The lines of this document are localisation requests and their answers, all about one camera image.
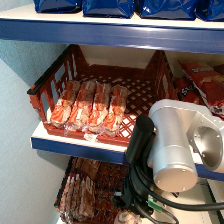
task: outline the plastic crate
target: plastic crate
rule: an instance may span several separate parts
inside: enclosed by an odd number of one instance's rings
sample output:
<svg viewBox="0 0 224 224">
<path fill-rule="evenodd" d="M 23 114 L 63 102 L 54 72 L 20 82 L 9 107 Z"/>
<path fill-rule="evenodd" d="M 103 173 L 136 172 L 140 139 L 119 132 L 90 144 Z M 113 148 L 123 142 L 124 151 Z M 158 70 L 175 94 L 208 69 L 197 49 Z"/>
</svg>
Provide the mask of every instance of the plastic crate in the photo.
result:
<svg viewBox="0 0 224 224">
<path fill-rule="evenodd" d="M 64 69 L 58 78 L 59 71 Z M 48 134 L 64 136 L 63 129 L 57 129 L 47 123 L 42 95 L 45 94 L 47 104 L 54 110 L 55 103 L 63 91 L 65 83 L 70 80 L 97 79 L 100 82 L 117 84 L 129 89 L 127 107 L 119 135 L 116 137 L 98 136 L 99 142 L 127 146 L 131 137 L 135 120 L 140 114 L 148 115 L 149 109 L 156 101 L 164 98 L 181 100 L 177 94 L 173 74 L 164 51 L 156 51 L 145 69 L 118 67 L 108 65 L 89 65 L 78 45 L 70 45 L 47 69 L 47 71 L 28 90 L 30 103 L 38 110 Z M 69 132 L 66 137 L 84 139 L 83 132 Z"/>
</svg>

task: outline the plastic packaging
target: plastic packaging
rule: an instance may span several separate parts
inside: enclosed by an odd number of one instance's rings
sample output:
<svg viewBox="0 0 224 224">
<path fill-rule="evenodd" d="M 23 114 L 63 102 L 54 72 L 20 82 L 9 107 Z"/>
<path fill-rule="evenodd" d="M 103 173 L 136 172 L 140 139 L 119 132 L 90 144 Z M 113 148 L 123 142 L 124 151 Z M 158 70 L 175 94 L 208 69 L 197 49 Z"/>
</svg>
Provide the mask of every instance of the plastic packaging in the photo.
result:
<svg viewBox="0 0 224 224">
<path fill-rule="evenodd" d="M 96 80 L 90 80 L 82 83 L 66 125 L 66 132 L 76 130 L 82 131 L 83 128 L 88 125 L 89 116 L 92 111 L 95 88 Z"/>
<path fill-rule="evenodd" d="M 95 184 L 87 176 L 83 179 L 81 204 L 79 207 L 79 214 L 83 216 L 83 219 L 93 218 L 95 210 Z"/>
<path fill-rule="evenodd" d="M 176 79 L 175 81 L 184 102 L 205 106 L 204 101 L 199 91 L 194 87 L 192 80 L 189 80 L 186 77 L 182 77 Z"/>
<path fill-rule="evenodd" d="M 126 87 L 120 85 L 113 87 L 109 113 L 103 125 L 103 132 L 111 137 L 116 136 L 119 132 L 126 109 L 127 97 L 128 89 Z"/>
<path fill-rule="evenodd" d="M 195 20 L 197 0 L 139 0 L 142 18 Z"/>
<path fill-rule="evenodd" d="M 137 0 L 83 0 L 84 16 L 130 18 Z"/>
<path fill-rule="evenodd" d="M 81 10 L 82 0 L 34 0 L 36 12 L 63 13 Z"/>
<path fill-rule="evenodd" d="M 67 198 L 66 198 L 66 212 L 65 212 L 65 219 L 67 220 L 68 223 L 73 223 L 73 217 L 71 214 L 71 205 L 72 205 L 72 195 L 73 195 L 73 190 L 74 190 L 74 185 L 75 185 L 75 174 L 71 174 L 71 182 L 69 185 L 68 193 L 67 193 Z"/>
<path fill-rule="evenodd" d="M 97 82 L 96 93 L 93 103 L 93 111 L 89 118 L 89 130 L 94 133 L 100 133 L 103 122 L 108 114 L 111 85 Z"/>
<path fill-rule="evenodd" d="M 65 85 L 65 89 L 55 105 L 54 111 L 52 112 L 50 123 L 57 127 L 62 128 L 68 120 L 71 107 L 75 102 L 76 95 L 80 88 L 80 82 L 68 81 Z"/>
<path fill-rule="evenodd" d="M 71 204 L 71 214 L 74 219 L 77 219 L 78 211 L 79 211 L 79 204 L 80 204 L 80 186 L 81 186 L 81 177 L 79 174 L 76 174 L 75 177 L 75 183 L 74 183 L 74 189 L 73 189 L 73 195 L 72 195 L 72 204 Z"/>
<path fill-rule="evenodd" d="M 179 62 L 214 115 L 224 118 L 224 77 L 203 62 Z"/>
<path fill-rule="evenodd" d="M 120 211 L 118 212 L 114 224 L 141 224 L 142 220 L 140 215 L 136 215 L 129 211 Z"/>
<path fill-rule="evenodd" d="M 224 1 L 199 0 L 196 14 L 205 21 L 224 21 Z"/>
</svg>

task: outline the shelf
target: shelf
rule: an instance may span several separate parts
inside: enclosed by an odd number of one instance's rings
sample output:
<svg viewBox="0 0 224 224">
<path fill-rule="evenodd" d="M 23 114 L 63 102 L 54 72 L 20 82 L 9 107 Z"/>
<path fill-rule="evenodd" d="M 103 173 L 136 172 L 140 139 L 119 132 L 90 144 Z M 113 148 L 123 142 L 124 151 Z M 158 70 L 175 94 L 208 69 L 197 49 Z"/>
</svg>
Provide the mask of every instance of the shelf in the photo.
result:
<svg viewBox="0 0 224 224">
<path fill-rule="evenodd" d="M 126 147 L 49 135 L 42 122 L 31 136 L 31 145 L 33 149 L 128 165 Z M 200 156 L 193 152 L 192 155 L 199 177 L 224 182 L 224 174 L 208 171 Z"/>
<path fill-rule="evenodd" d="M 84 18 L 40 14 L 34 5 L 0 13 L 0 38 L 23 41 L 119 46 L 170 51 L 224 53 L 224 23 Z"/>
</svg>

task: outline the black cable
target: black cable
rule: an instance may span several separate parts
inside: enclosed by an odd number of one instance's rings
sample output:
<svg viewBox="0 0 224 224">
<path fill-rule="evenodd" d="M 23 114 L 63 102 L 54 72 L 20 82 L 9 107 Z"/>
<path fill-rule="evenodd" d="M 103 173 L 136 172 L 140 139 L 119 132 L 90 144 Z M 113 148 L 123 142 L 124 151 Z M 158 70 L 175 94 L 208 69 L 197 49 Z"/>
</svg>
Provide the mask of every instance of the black cable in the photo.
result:
<svg viewBox="0 0 224 224">
<path fill-rule="evenodd" d="M 145 218 L 149 219 L 154 224 L 173 224 L 170 222 L 160 222 L 160 221 L 154 219 L 148 212 L 146 212 L 142 209 L 141 205 L 136 200 L 134 201 L 134 204 L 135 204 L 135 207 L 138 209 L 138 211 L 141 213 L 141 215 L 143 215 Z M 175 224 L 179 224 L 178 219 L 173 214 L 171 214 L 170 212 L 168 212 L 165 209 L 162 209 L 162 212 L 164 212 L 167 216 L 169 216 L 173 220 L 175 220 Z"/>
<path fill-rule="evenodd" d="M 198 212 L 198 211 L 219 211 L 219 210 L 224 209 L 224 202 L 214 203 L 214 204 L 199 204 L 199 205 L 179 204 L 179 203 L 167 200 L 167 199 L 155 194 L 153 191 L 151 191 L 149 188 L 147 188 L 143 182 L 142 182 L 142 187 L 153 198 L 155 198 L 156 200 L 158 200 L 162 204 L 168 205 L 169 207 L 172 207 L 172 208 L 185 210 L 185 211 L 194 211 L 194 212 Z"/>
</svg>

